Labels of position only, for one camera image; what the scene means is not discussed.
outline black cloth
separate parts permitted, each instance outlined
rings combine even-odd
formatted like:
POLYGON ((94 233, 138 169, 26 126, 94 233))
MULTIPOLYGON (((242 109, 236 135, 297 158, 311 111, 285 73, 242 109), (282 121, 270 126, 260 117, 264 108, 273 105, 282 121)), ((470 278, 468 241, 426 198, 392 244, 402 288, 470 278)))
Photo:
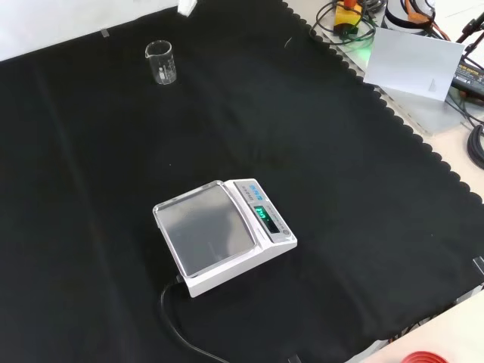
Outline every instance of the black cloth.
POLYGON ((151 209, 215 179, 256 178, 299 241, 170 292, 230 362, 345 361, 478 284, 480 198, 307 31, 278 0, 206 0, 0 64, 3 361, 207 361, 158 318, 177 269, 151 209))

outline black cable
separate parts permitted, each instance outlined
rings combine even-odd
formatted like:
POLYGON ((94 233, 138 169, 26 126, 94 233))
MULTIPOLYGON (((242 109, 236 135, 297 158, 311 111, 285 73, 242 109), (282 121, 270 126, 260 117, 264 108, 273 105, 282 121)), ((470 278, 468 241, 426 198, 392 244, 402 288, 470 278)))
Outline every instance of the black cable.
MULTIPOLYGON (((419 14, 422 14, 422 15, 425 15, 428 17, 428 14, 426 14, 425 12, 423 12, 417 5, 417 2, 415 0, 409 0, 410 2, 410 6, 419 14)), ((408 10, 407 10, 407 6, 405 5, 405 0, 400 0, 400 5, 402 6, 404 12, 406 14, 408 14, 408 10)), ((432 8, 432 15, 430 15, 430 19, 432 20, 432 22, 436 19, 436 9, 435 8, 432 8)))
POLYGON ((179 281, 177 282, 170 282, 168 283, 165 288, 163 289, 163 292, 161 293, 160 296, 160 310, 161 310, 161 316, 163 321, 165 322, 166 326, 169 328, 170 332, 173 334, 173 336, 179 341, 183 346, 189 348, 190 350, 193 350, 201 355, 204 355, 208 358, 211 358, 213 361, 217 361, 219 363, 228 363, 228 361, 217 357, 216 355, 213 355, 212 353, 205 352, 204 350, 198 348, 197 346, 194 346, 193 344, 189 343, 173 326, 172 322, 169 320, 168 314, 166 314, 165 310, 165 295, 168 292, 168 290, 175 286, 176 284, 180 284, 179 281))
POLYGON ((433 28, 430 28, 427 30, 427 34, 431 37, 431 38, 436 38, 436 39, 440 39, 440 40, 445 40, 443 38, 443 36, 441 36, 440 34, 438 34, 433 28))
POLYGON ((474 60, 470 59, 468 55, 464 55, 464 56, 462 57, 462 60, 463 60, 463 61, 467 61, 467 62, 469 62, 469 63, 473 64, 474 66, 476 66, 476 67, 477 67, 477 68, 479 68, 480 70, 484 70, 484 67, 483 67, 483 66, 481 66, 481 65, 480 65, 479 63, 477 63, 476 61, 474 61, 474 60))
POLYGON ((343 42, 331 42, 331 43, 320 41, 321 43, 329 44, 329 45, 346 45, 346 44, 350 44, 350 43, 353 43, 353 42, 363 42, 365 40, 371 40, 371 39, 373 39, 373 37, 375 35, 375 32, 377 30, 377 26, 375 25, 375 23, 371 19, 366 19, 365 16, 364 16, 364 14, 366 12, 366 2, 363 2, 363 6, 362 6, 362 9, 361 9, 361 12, 360 12, 360 11, 357 11, 355 9, 347 8, 344 5, 338 4, 338 1, 334 1, 334 2, 327 3, 321 9, 319 9, 318 13, 316 14, 316 23, 309 30, 309 36, 313 40, 317 40, 315 38, 315 34, 313 34, 313 32, 315 31, 315 28, 317 26, 319 26, 320 28, 326 30, 329 33, 334 33, 334 31, 332 29, 328 29, 325 26, 323 26, 321 24, 321 20, 324 18, 324 16, 327 13, 329 13, 330 11, 332 11, 333 9, 335 9, 338 6, 341 7, 341 8, 343 8, 343 9, 345 9, 345 10, 347 10, 347 11, 352 11, 353 13, 358 14, 360 16, 360 18, 358 19, 358 21, 355 24, 352 25, 352 27, 346 32, 346 34, 343 34, 343 37, 344 38, 347 38, 348 40, 343 41, 343 42), (361 22, 367 24, 370 27, 370 30, 368 30, 362 36, 357 36, 355 38, 351 38, 350 36, 348 36, 347 34, 350 33, 350 32, 352 32, 361 22))
POLYGON ((427 6, 435 13, 436 12, 436 9, 431 5, 429 4, 429 1, 428 0, 425 0, 425 4, 427 4, 427 6))
POLYGON ((467 117, 469 117, 470 119, 473 119, 473 120, 477 121, 480 124, 484 124, 484 121, 481 121, 480 119, 477 119, 476 117, 472 116, 469 112, 467 112, 467 106, 466 106, 466 101, 465 100, 462 101, 462 110, 465 113, 465 115, 467 117))
POLYGON ((469 138, 467 139, 467 154, 469 158, 472 160, 474 164, 476 164, 479 168, 484 169, 484 150, 482 149, 482 144, 480 141, 481 135, 484 136, 484 131, 482 128, 484 127, 484 121, 477 119, 476 117, 472 116, 470 113, 467 112, 465 100, 463 100, 462 106, 459 106, 459 103, 452 97, 452 94, 448 93, 449 97, 452 99, 452 102, 455 103, 456 107, 452 106, 450 102, 445 101, 448 105, 454 108, 457 112, 459 112, 462 116, 466 118, 466 120, 472 125, 473 130, 470 132, 469 138), (479 124, 476 125, 472 119, 477 121, 479 124))
POLYGON ((482 128, 482 125, 478 125, 470 133, 469 138, 467 139, 467 153, 474 164, 479 168, 484 169, 484 150, 482 149, 480 140, 482 128))
POLYGON ((363 2, 366 2, 366 11, 370 13, 377 13, 386 4, 386 0, 359 0, 358 3, 363 7, 363 2))
MULTIPOLYGON (((408 14, 407 8, 405 7, 405 3, 402 0, 400 0, 400 4, 402 5, 402 8, 405 11, 405 13, 408 14)), ((401 28, 404 28, 404 29, 424 29, 424 30, 426 30, 429 27, 432 27, 433 21, 435 20, 435 15, 436 15, 435 12, 432 13, 432 17, 429 19, 429 21, 426 21, 425 23, 414 23, 414 22, 411 22, 411 21, 408 21, 408 20, 403 20, 403 19, 400 19, 399 17, 396 17, 395 15, 393 15, 390 12, 388 6, 385 9, 386 19, 390 23, 392 23, 396 26, 399 26, 401 28)))

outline scale display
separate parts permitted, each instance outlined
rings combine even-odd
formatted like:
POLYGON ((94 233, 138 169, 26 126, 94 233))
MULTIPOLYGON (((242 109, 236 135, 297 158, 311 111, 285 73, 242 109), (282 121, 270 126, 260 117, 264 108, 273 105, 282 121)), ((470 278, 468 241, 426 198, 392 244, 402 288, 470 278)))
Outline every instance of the scale display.
POLYGON ((255 206, 257 216, 264 222, 265 226, 271 233, 280 233, 272 218, 269 216, 263 206, 255 206))

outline scalloped edge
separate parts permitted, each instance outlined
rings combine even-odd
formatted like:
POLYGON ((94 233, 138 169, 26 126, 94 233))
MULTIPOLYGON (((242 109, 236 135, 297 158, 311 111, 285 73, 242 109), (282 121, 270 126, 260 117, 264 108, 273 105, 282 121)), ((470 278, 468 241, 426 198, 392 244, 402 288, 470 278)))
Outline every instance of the scalloped edge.
MULTIPOLYGON (((286 12, 290 13, 303 29, 309 32, 312 27, 308 24, 308 21, 306 19, 303 19, 296 12, 294 12, 294 10, 284 0, 280 0, 280 3, 282 5, 282 8, 286 12)), ((328 37, 326 37, 325 34, 321 34, 323 36, 316 34, 315 38, 325 40, 327 42, 331 41, 328 37)), ((350 72, 358 80, 358 83, 360 83, 364 87, 372 88, 373 92, 377 95, 378 101, 381 101, 378 103, 383 106, 386 112, 390 112, 392 114, 392 119, 394 119, 399 125, 403 126, 409 132, 409 136, 411 137, 411 139, 416 141, 423 149, 425 149, 424 151, 428 152, 430 156, 436 161, 436 163, 439 164, 441 168, 445 169, 445 171, 451 176, 452 179, 458 182, 457 186, 459 188, 463 188, 467 191, 467 195, 469 196, 471 202, 478 203, 479 205, 482 205, 484 203, 483 198, 479 194, 473 192, 468 183, 461 180, 461 176, 452 169, 449 163, 444 161, 442 155, 433 151, 432 145, 424 142, 424 139, 421 136, 423 132, 419 130, 418 126, 413 126, 409 121, 406 120, 406 117, 404 116, 406 114, 405 110, 403 110, 403 108, 400 107, 400 105, 395 102, 395 100, 393 100, 379 86, 363 83, 363 75, 365 74, 363 70, 360 69, 358 65, 356 65, 356 63, 354 63, 348 56, 346 56, 346 54, 341 51, 341 49, 339 49, 336 45, 321 44, 321 46, 327 48, 329 50, 328 53, 331 56, 336 57, 343 65, 343 68, 346 70, 346 72, 350 72)))

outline green light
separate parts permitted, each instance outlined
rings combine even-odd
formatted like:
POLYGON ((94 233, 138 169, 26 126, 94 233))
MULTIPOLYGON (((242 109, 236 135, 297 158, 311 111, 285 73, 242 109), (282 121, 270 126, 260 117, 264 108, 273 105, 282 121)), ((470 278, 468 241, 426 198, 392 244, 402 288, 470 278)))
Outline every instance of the green light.
POLYGON ((260 218, 265 219, 264 210, 262 208, 256 208, 256 212, 259 214, 260 218))
POLYGON ((355 49, 355 53, 357 54, 356 57, 360 58, 367 66, 371 56, 371 46, 355 49))

